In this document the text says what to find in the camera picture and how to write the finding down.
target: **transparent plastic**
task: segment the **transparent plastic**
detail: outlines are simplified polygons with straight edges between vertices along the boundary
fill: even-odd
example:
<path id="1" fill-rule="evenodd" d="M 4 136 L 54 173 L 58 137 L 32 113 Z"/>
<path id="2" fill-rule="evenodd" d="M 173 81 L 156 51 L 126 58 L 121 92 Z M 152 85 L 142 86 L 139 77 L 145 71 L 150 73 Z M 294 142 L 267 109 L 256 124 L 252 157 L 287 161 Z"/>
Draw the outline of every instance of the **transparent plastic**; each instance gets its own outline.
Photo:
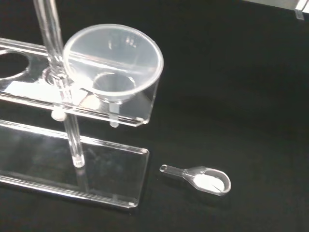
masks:
<path id="1" fill-rule="evenodd" d="M 63 44 L 56 3 L 54 0 L 34 0 L 33 3 L 48 54 L 49 72 L 45 74 L 58 88 L 61 98 L 58 108 L 62 108 L 63 102 L 72 102 L 73 99 L 62 63 Z M 64 120 L 64 126 L 68 134 L 73 164 L 77 168 L 83 167 L 84 155 L 77 116 L 68 114 Z"/>
<path id="2" fill-rule="evenodd" d="M 149 152 L 81 136 L 85 165 L 76 168 L 65 132 L 0 120 L 0 182 L 67 198 L 133 208 Z"/>
<path id="3" fill-rule="evenodd" d="M 73 35 L 65 45 L 63 63 L 77 85 L 107 102 L 111 113 L 119 114 L 122 103 L 158 80 L 163 56 L 144 33 L 102 24 Z"/>
<path id="4" fill-rule="evenodd" d="M 231 190 L 231 181 L 228 176 L 213 168 L 180 169 L 164 164 L 160 167 L 160 171 L 167 175 L 182 177 L 196 189 L 217 196 L 223 196 Z"/>

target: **white knob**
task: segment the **white knob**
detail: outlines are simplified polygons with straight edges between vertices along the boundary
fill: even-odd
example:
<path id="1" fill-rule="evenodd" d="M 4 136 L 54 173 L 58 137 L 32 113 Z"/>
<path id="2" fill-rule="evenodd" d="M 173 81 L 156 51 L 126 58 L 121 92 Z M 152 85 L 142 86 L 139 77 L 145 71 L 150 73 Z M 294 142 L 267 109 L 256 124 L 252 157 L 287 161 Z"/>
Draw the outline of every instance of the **white knob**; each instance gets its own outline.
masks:
<path id="1" fill-rule="evenodd" d="M 58 122 L 63 122 L 67 117 L 67 114 L 63 112 L 61 108 L 57 108 L 52 111 L 52 118 Z"/>

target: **acrylic stand base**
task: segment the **acrylic stand base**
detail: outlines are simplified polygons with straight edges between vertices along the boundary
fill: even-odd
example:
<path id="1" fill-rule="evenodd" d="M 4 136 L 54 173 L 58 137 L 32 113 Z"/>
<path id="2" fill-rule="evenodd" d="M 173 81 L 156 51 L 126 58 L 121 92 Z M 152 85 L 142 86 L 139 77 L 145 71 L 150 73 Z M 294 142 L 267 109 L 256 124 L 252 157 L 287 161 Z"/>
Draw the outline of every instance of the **acrylic stand base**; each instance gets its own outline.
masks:
<path id="1" fill-rule="evenodd" d="M 0 120 L 0 182 L 136 207 L 148 150 L 84 136 L 81 141 L 85 166 L 75 168 L 66 133 Z"/>

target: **plastic funnel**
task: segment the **plastic funnel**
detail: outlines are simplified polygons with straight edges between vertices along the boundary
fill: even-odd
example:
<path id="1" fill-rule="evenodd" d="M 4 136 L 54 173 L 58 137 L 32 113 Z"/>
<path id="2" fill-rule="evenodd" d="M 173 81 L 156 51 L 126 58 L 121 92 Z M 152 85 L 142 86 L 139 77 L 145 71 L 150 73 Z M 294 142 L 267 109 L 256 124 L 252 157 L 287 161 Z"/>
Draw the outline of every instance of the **plastic funnel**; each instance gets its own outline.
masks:
<path id="1" fill-rule="evenodd" d="M 73 35 L 63 61 L 80 87 L 117 104 L 151 86 L 163 69 L 162 53 L 151 38 L 116 24 L 91 26 Z"/>

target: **circular hole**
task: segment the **circular hole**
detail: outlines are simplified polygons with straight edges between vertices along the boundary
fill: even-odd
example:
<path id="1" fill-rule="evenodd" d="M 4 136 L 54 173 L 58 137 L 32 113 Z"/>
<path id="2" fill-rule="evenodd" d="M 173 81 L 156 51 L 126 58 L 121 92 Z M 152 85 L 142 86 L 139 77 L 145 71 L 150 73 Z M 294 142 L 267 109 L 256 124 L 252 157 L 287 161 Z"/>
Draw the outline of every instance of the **circular hole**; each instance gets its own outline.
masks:
<path id="1" fill-rule="evenodd" d="M 105 92 L 122 92 L 135 87 L 132 77 L 117 72 L 100 73 L 93 82 L 93 88 Z"/>
<path id="2" fill-rule="evenodd" d="M 26 55 L 15 51 L 0 51 L 0 79 L 11 79 L 27 71 L 29 60 Z"/>
<path id="3" fill-rule="evenodd" d="M 164 164 L 160 167 L 161 172 L 165 172 L 168 167 Z"/>

